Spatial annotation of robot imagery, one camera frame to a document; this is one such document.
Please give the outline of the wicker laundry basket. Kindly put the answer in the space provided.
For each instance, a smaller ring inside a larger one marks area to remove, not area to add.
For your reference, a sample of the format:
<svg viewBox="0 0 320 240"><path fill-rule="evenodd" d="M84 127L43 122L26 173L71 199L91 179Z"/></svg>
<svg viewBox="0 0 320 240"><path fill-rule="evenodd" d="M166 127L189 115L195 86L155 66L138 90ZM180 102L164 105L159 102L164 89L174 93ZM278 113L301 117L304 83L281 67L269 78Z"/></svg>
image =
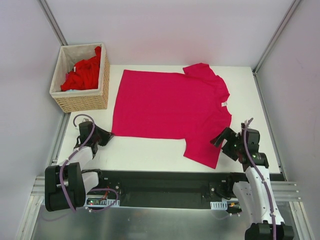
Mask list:
<svg viewBox="0 0 320 240"><path fill-rule="evenodd" d="M77 62L92 58L97 47L101 48L97 89L62 91L66 74L73 70ZM65 113L101 110L108 107L109 82L110 63L104 43L64 45L59 50L49 94Z"/></svg>

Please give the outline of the magenta t shirt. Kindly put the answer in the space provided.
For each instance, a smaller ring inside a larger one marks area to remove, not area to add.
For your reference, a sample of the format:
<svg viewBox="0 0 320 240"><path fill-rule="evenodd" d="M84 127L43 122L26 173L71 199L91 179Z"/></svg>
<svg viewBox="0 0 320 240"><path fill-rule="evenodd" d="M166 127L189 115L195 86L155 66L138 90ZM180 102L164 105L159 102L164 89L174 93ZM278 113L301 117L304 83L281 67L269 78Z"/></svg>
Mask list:
<svg viewBox="0 0 320 240"><path fill-rule="evenodd" d="M231 125L225 81L206 63L183 73L123 71L113 111L119 137L185 140L184 156L216 168L221 148L211 141Z"/></svg>

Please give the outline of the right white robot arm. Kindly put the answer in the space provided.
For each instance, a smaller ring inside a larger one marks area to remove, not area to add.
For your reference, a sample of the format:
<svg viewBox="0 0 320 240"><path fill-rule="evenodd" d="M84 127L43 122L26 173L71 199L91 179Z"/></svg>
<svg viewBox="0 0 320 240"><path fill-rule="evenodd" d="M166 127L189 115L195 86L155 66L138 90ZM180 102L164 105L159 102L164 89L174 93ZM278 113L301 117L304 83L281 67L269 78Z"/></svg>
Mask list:
<svg viewBox="0 0 320 240"><path fill-rule="evenodd" d="M241 132L226 127L211 144L242 165L246 180L232 180L225 184L225 192L236 197L247 218L246 240L292 240L294 230L286 225L271 187L269 163L259 151L260 133L244 123Z"/></svg>

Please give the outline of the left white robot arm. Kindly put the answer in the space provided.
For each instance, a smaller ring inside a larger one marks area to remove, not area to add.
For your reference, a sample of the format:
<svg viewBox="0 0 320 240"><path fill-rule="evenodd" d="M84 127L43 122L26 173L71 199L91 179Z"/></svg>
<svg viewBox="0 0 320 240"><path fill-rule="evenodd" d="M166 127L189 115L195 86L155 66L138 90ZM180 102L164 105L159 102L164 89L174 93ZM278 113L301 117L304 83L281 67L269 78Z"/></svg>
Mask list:
<svg viewBox="0 0 320 240"><path fill-rule="evenodd" d="M71 155L60 165L49 166L44 173L44 203L49 212L83 207L89 192L96 195L108 187L100 169L85 170L94 160L98 147L115 136L91 121L79 124L79 135Z"/></svg>

